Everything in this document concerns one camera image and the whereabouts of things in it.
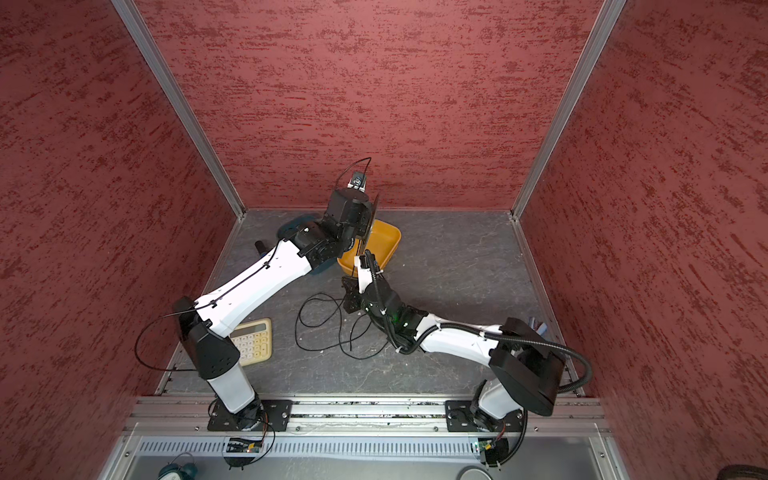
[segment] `flat brown panel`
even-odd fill
[[[3,2],[0,55],[0,472],[93,478],[234,218],[109,1]]]
[[[629,1],[524,213],[635,480],[768,465],[767,25]]]
[[[601,0],[138,0],[248,207],[509,208]]]

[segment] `red wall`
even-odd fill
[[[768,467],[768,4],[630,0],[524,213],[633,480]]]
[[[137,0],[248,207],[509,208],[601,0]]]
[[[108,0],[3,2],[0,55],[0,472],[93,478],[233,215]]]

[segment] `yellow calculator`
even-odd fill
[[[263,318],[241,323],[230,339],[240,351],[242,366],[263,362],[272,356],[272,320]]]

